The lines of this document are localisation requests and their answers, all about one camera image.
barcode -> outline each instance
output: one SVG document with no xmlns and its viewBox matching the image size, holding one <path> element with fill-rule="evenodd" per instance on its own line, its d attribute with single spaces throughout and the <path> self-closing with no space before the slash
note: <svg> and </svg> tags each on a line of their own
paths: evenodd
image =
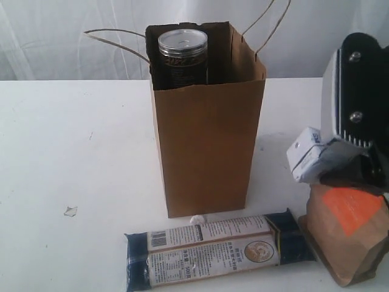
<svg viewBox="0 0 389 292">
<path fill-rule="evenodd" d="M 166 243 L 166 231 L 159 231 L 151 233 L 151 246 L 164 246 Z"/>
</svg>

white backdrop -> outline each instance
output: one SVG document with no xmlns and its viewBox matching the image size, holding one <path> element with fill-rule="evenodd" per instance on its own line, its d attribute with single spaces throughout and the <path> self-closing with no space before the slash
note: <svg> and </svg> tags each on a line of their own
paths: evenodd
<svg viewBox="0 0 389 292">
<path fill-rule="evenodd" d="M 270 0 L 2 0 L 0 80 L 141 79 L 146 64 L 128 52 L 86 38 L 83 31 L 121 28 L 144 33 L 150 24 L 230 21 L 244 31 Z M 287 0 L 274 5 L 247 34 L 258 48 Z M 268 77 L 322 76 L 347 34 L 366 32 L 389 45 L 389 0 L 292 0 L 259 56 Z M 144 40 L 99 33 L 145 54 Z"/>
</svg>

brown paper bag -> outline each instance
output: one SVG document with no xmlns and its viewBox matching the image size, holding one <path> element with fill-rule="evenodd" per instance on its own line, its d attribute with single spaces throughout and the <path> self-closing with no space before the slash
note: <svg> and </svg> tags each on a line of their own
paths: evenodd
<svg viewBox="0 0 389 292">
<path fill-rule="evenodd" d="M 340 286 L 375 277 L 389 251 L 389 211 L 384 197 L 314 185 L 306 222 L 319 255 Z"/>
<path fill-rule="evenodd" d="M 244 208 L 266 79 L 257 53 L 276 31 L 290 3 L 255 53 L 243 35 L 273 1 L 242 35 L 229 23 L 147 27 L 154 125 L 170 218 Z M 173 29 L 198 29 L 208 35 L 208 85 L 167 88 L 158 37 Z M 134 32 L 96 29 L 85 33 L 148 61 L 132 49 L 90 35 L 97 31 Z"/>
</svg>

table surface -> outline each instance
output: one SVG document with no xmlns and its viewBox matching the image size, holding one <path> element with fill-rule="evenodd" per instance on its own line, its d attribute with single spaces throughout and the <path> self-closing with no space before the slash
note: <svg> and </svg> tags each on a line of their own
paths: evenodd
<svg viewBox="0 0 389 292">
<path fill-rule="evenodd" d="M 209 221 L 305 214 L 309 187 L 293 181 L 286 150 L 320 127 L 321 82 L 266 81 L 246 208 Z M 149 81 L 0 82 L 0 291 L 125 291 L 123 234 L 188 224 L 167 218 Z M 374 280 L 350 289 L 387 291 L 388 272 L 386 256 Z M 302 262 L 158 291 L 258 287 L 341 290 L 322 263 Z"/>
</svg>

orange label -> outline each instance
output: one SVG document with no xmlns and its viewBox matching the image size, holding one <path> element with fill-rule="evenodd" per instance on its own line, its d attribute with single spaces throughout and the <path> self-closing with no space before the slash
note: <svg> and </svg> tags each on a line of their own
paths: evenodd
<svg viewBox="0 0 389 292">
<path fill-rule="evenodd" d="M 382 207 L 384 198 L 361 190 L 338 187 L 327 191 L 323 202 L 336 216 L 345 234 L 350 236 Z"/>
</svg>

